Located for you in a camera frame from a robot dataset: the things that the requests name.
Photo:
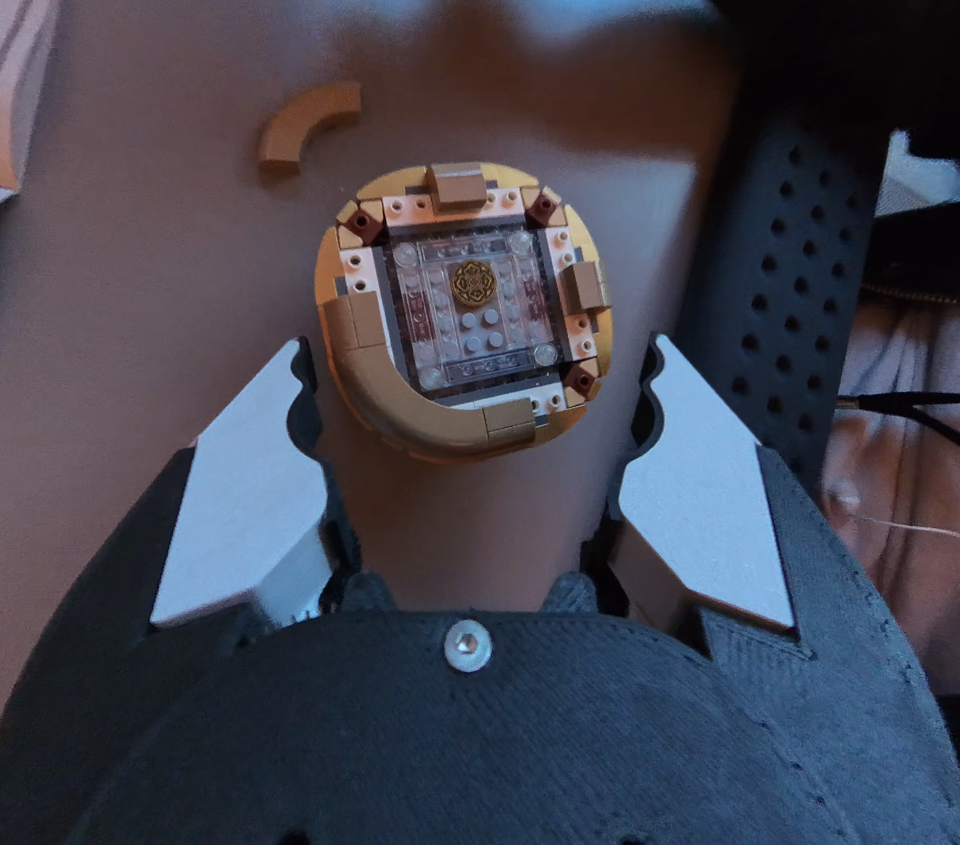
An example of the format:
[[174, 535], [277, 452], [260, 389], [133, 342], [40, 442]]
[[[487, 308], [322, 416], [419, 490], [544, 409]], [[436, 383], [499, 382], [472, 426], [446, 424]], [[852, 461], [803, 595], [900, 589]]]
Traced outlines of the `tan curved brick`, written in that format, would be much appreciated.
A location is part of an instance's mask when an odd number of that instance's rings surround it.
[[317, 131], [356, 124], [361, 109], [361, 84], [354, 81], [327, 83], [294, 96], [265, 126], [258, 149], [260, 172], [298, 175], [309, 138]]

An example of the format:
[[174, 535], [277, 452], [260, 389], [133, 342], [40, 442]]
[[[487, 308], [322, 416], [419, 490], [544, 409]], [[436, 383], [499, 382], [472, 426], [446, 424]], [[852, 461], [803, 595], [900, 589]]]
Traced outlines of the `grey desk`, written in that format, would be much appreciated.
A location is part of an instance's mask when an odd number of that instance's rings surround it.
[[[312, 46], [297, 0], [63, 0], [22, 192], [2, 217], [2, 645], [26, 652], [176, 449], [292, 337], [364, 560], [412, 609], [537, 608], [596, 525], [651, 330], [669, 330], [738, 85], [710, 13], [526, 33], [507, 0]], [[260, 172], [300, 93], [361, 85], [299, 173]], [[435, 161], [519, 167], [585, 220], [614, 360], [546, 446], [441, 467], [333, 387], [313, 273], [342, 205]]]

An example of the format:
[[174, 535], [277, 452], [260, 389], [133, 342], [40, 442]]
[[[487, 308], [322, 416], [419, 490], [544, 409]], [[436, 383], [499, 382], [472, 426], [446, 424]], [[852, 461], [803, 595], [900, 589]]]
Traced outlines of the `person's grey hoodie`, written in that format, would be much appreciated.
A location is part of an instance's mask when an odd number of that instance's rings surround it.
[[[959, 390], [954, 304], [860, 306], [840, 393]], [[822, 507], [936, 678], [958, 665], [958, 445], [915, 420], [834, 412]]]

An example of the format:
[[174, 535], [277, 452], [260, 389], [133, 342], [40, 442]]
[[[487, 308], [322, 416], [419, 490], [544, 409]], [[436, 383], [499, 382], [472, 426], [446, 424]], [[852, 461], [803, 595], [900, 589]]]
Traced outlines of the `round toy brick model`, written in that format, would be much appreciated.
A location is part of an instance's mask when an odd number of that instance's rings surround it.
[[559, 437], [613, 356], [613, 299], [587, 225], [502, 164], [409, 167], [364, 185], [320, 243], [315, 299], [356, 419], [438, 463]]

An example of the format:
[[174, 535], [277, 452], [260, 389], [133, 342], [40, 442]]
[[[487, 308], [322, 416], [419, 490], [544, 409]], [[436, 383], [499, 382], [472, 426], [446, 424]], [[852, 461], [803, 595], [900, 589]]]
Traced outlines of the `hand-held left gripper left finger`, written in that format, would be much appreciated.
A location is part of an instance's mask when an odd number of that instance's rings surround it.
[[274, 626], [337, 609], [354, 534], [329, 470], [316, 374], [291, 340], [199, 435], [150, 622], [251, 606]]

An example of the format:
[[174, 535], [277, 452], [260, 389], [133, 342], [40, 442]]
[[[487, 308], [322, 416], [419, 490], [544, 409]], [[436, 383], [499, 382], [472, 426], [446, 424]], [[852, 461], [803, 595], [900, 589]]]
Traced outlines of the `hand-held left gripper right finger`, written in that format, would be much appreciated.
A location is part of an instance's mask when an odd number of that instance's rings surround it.
[[630, 617], [675, 630], [705, 606], [770, 630], [796, 625], [759, 442], [666, 335], [644, 364], [638, 450], [616, 474], [608, 564]]

